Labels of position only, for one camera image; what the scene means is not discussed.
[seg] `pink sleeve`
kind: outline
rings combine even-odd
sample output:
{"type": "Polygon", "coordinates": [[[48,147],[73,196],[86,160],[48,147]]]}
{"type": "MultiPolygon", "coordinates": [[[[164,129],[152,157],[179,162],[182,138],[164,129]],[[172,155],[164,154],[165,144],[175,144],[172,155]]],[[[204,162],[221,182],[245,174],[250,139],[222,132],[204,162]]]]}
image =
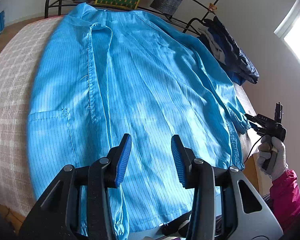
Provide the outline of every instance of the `pink sleeve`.
{"type": "Polygon", "coordinates": [[[274,216],[285,231],[300,213],[300,190],[293,170],[288,169],[272,181],[270,198],[273,200],[274,216]]]}

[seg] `metal screw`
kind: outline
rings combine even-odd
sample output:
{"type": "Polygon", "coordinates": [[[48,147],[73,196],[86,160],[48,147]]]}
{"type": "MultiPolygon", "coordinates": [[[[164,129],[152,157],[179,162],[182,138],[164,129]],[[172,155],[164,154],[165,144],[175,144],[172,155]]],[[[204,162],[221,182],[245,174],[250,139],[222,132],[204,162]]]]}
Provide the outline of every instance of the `metal screw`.
{"type": "Polygon", "coordinates": [[[194,162],[195,164],[202,164],[202,163],[203,163],[203,159],[195,158],[195,159],[193,160],[193,162],[194,162]]]}
{"type": "Polygon", "coordinates": [[[68,164],[68,165],[66,165],[66,166],[63,167],[63,170],[64,171],[72,171],[72,167],[73,166],[71,164],[68,164]]]}
{"type": "Polygon", "coordinates": [[[106,158],[106,157],[103,157],[99,161],[100,161],[101,164],[107,164],[109,162],[109,159],[106,158]]]}
{"type": "Polygon", "coordinates": [[[234,173],[236,173],[236,172],[238,172],[238,171],[239,171],[239,168],[238,168],[238,167],[236,167],[236,166],[230,166],[230,167],[229,167],[229,170],[230,170],[231,172],[234,172],[234,173]]]}

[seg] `beige checkered blanket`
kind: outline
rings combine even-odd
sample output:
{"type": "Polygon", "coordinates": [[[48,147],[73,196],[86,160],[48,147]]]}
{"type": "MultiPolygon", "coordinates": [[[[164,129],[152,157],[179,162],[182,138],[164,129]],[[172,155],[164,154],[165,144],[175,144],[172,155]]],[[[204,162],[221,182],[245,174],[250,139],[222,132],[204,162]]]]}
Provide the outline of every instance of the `beige checkered blanket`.
{"type": "MultiPolygon", "coordinates": [[[[25,26],[0,54],[0,204],[26,216],[34,204],[26,156],[26,120],[38,61],[61,17],[25,26]]],[[[255,114],[242,87],[235,85],[245,111],[255,114]]],[[[243,158],[253,130],[241,135],[243,158]]]]}

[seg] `gloved hand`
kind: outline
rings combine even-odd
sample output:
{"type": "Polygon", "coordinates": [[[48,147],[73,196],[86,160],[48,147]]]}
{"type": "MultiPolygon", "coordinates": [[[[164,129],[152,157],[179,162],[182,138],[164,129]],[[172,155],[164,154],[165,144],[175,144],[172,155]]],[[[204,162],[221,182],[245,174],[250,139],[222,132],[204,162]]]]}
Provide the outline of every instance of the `gloved hand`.
{"type": "Polygon", "coordinates": [[[261,144],[258,147],[259,157],[257,159],[257,165],[259,166],[261,171],[263,171],[265,174],[269,175],[272,180],[275,180],[275,179],[279,178],[282,174],[284,174],[285,171],[288,170],[288,165],[286,163],[286,147],[283,144],[283,142],[280,141],[278,138],[276,138],[276,137],[271,138],[271,142],[272,142],[273,146],[276,147],[278,150],[278,155],[277,155],[277,159],[275,160],[272,173],[271,174],[266,173],[266,171],[262,168],[262,165],[266,159],[271,158],[271,153],[270,153],[271,148],[270,148],[270,145],[267,143],[267,141],[269,141],[269,139],[268,139],[269,136],[268,136],[268,138],[266,136],[264,136],[261,139],[261,144]]]}

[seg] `person's arm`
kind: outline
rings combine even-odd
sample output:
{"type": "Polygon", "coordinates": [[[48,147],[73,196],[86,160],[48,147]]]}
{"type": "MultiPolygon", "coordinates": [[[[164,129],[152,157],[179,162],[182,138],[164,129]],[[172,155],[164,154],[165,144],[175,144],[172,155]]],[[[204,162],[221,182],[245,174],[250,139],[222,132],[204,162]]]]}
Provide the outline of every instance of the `person's arm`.
{"type": "MultiPolygon", "coordinates": [[[[271,157],[270,146],[262,139],[259,146],[259,157],[257,164],[265,173],[262,165],[266,159],[271,157]]],[[[278,150],[277,159],[271,174],[272,187],[270,188],[270,198],[273,201],[273,213],[282,230],[285,231],[300,213],[300,190],[297,184],[297,175],[293,170],[289,170],[286,163],[285,145],[276,137],[271,138],[271,142],[278,150]]]]}

